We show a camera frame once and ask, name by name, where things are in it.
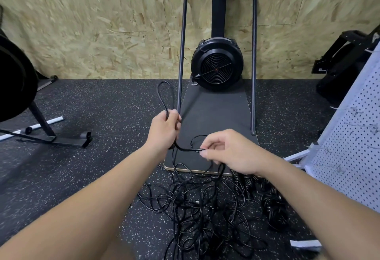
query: speckled rubber flooring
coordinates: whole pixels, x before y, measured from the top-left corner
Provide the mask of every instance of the speckled rubber flooring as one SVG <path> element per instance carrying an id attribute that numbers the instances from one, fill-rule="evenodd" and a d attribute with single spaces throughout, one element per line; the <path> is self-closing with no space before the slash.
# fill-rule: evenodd
<path id="1" fill-rule="evenodd" d="M 0 245 L 144 143 L 151 118 L 162 109 L 155 93 L 158 82 L 59 80 L 38 92 L 35 101 L 47 119 L 65 117 L 52 125 L 57 134 L 69 137 L 92 131 L 95 136 L 86 149 L 23 143 L 15 138 L 0 142 Z M 250 82 L 245 85 L 250 102 Z M 316 94 L 315 86 L 316 80 L 257 81 L 256 130 L 262 147 L 286 157 L 318 138 L 318 130 L 334 110 Z M 0 123 L 0 128 L 16 130 L 35 123 L 25 111 Z M 148 181 L 168 185 L 169 175 L 156 169 Z M 268 231 L 264 221 L 258 222 L 255 232 L 269 247 L 255 259 L 313 257 L 290 248 L 289 239 L 312 239 L 312 234 L 292 209 L 289 214 L 297 239 Z M 162 259 L 171 234 L 167 216 L 147 210 L 136 200 L 122 223 L 122 238 L 132 244 L 137 259 Z"/>

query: metal frame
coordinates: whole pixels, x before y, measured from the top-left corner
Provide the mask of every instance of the metal frame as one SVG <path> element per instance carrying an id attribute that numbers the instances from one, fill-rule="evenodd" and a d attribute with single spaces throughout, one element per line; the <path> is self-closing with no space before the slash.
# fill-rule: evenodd
<path id="1" fill-rule="evenodd" d="M 182 78 L 183 78 L 183 57 L 185 51 L 185 31 L 186 31 L 186 13 L 187 0 L 183 0 L 182 12 L 182 30 L 181 30 L 181 46 L 179 54 L 179 72 L 178 72 L 178 98 L 177 110 L 181 113 L 181 98 L 182 98 Z M 257 0 L 253 0 L 252 5 L 252 105 L 251 105 L 251 134 L 256 135 L 256 119 L 255 119 L 255 104 L 256 104 L 256 44 L 257 44 Z"/>

